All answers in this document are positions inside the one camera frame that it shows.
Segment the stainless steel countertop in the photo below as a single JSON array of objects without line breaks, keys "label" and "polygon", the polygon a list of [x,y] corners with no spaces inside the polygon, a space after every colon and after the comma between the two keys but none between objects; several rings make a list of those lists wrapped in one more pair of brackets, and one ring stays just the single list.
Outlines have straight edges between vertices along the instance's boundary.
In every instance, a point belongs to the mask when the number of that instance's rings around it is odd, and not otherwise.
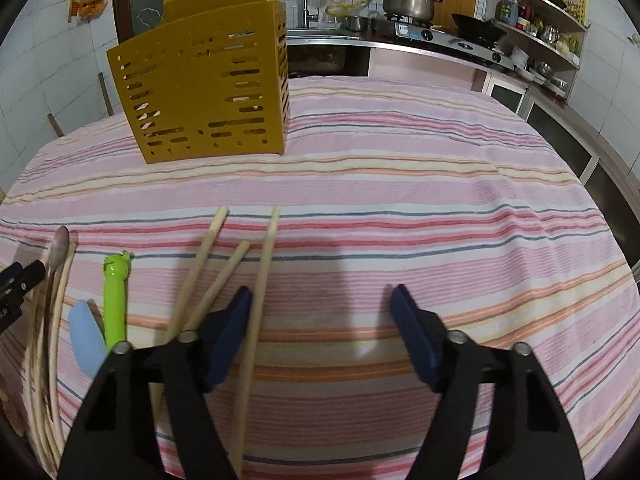
[{"label": "stainless steel countertop", "polygon": [[350,32],[342,28],[291,28],[287,30],[287,45],[345,45],[345,46],[364,46],[369,48],[382,48],[385,50],[395,50],[396,52],[406,52],[408,54],[417,54],[418,56],[433,57],[452,63],[457,63],[469,68],[481,70],[482,72],[510,75],[511,72],[502,72],[495,68],[489,68],[485,65],[474,63],[459,57],[449,56],[441,52],[433,52],[423,48],[407,46],[405,44],[392,43],[384,41],[383,38],[372,38],[370,35],[361,34],[359,32]]}]

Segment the metal screw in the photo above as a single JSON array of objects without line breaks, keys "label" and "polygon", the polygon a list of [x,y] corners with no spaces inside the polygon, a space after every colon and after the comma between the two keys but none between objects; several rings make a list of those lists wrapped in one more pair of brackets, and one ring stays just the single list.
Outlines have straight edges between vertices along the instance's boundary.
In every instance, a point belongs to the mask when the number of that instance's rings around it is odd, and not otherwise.
[{"label": "metal screw", "polygon": [[181,343],[193,343],[198,338],[198,333],[195,330],[185,330],[178,334],[178,341]]},{"label": "metal screw", "polygon": [[513,345],[513,349],[517,354],[520,354],[521,356],[527,356],[531,353],[531,346],[523,342],[519,342]]},{"label": "metal screw", "polygon": [[124,355],[132,349],[129,341],[120,341],[113,346],[113,353],[118,355]]},{"label": "metal screw", "polygon": [[447,339],[456,345],[462,345],[466,343],[466,334],[460,330],[449,330]]}]

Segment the striped tablecloth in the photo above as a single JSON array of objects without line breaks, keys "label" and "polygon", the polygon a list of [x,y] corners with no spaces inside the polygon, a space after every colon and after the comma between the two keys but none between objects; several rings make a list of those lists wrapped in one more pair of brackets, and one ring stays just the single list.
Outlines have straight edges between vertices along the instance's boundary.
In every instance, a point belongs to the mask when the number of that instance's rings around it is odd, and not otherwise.
[{"label": "striped tablecloth", "polygon": [[[246,238],[218,301],[253,286],[271,207],[283,206],[250,398],[246,478],[401,479],[437,397],[388,314],[405,283],[478,342],[530,342],[568,413],[588,478],[640,412],[640,301],[601,213],[551,147],[473,92],[366,78],[293,80],[284,156],[148,166],[123,115],[48,144],[0,207],[0,264],[39,257],[60,224],[79,241],[66,291],[102,304],[105,254],[135,254],[129,338],[151,345],[219,205],[230,216],[192,298]],[[0,337],[15,392],[24,324]],[[63,323],[65,431],[90,382]],[[223,439],[234,374],[208,397]],[[463,474],[478,467],[486,395]],[[180,466],[161,435],[169,471]]]}]

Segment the green plastic handle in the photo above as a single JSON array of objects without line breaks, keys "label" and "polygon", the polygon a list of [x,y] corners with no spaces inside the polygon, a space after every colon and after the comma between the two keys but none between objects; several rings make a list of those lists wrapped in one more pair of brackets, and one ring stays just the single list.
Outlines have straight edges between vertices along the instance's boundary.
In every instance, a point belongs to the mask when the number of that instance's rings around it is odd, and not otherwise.
[{"label": "green plastic handle", "polygon": [[107,351],[127,339],[127,291],[131,254],[112,254],[104,259],[104,341]]}]

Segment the light blue silicone spatula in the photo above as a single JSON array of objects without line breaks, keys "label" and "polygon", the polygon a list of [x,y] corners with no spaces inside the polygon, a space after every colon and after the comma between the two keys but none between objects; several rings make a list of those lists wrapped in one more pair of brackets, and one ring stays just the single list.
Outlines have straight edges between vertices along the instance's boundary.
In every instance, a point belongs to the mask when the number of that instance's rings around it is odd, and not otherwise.
[{"label": "light blue silicone spatula", "polygon": [[69,311],[69,336],[78,367],[93,379],[107,357],[107,349],[100,327],[85,301],[78,301]]}]

